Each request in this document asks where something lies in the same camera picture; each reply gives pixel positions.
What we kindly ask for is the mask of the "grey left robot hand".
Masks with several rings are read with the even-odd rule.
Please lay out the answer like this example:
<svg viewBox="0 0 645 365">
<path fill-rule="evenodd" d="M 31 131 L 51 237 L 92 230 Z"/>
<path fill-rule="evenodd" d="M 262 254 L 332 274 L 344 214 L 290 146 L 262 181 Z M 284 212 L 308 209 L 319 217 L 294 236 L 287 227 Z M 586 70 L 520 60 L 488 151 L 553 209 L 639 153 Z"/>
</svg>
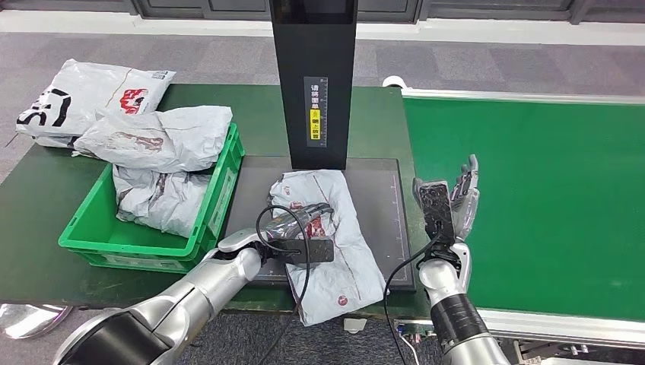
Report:
<svg viewBox="0 0 645 365">
<path fill-rule="evenodd" d="M 277 211 L 268 223 L 260 226 L 260 232 L 270 240 L 277 239 L 308 239 L 329 237 L 324 227 L 324 219 L 330 219 L 333 209 L 328 203 L 317 203 L 288 208 L 281 205 L 270 205 L 268 211 L 272 214 Z"/>
</svg>

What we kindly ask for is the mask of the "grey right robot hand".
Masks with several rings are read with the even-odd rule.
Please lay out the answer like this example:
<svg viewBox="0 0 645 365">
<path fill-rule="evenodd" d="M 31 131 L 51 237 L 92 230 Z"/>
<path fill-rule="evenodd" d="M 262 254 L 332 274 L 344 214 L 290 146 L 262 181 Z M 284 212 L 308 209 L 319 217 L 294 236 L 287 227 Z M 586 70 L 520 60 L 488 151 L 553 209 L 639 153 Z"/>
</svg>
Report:
<svg viewBox="0 0 645 365">
<path fill-rule="evenodd" d="M 452 189 L 448 189 L 445 180 L 412 180 L 412 193 L 424 216 L 425 231 L 431 239 L 437 237 L 439 243 L 463 243 L 472 229 L 480 196 L 474 154 L 461 171 Z"/>
</svg>

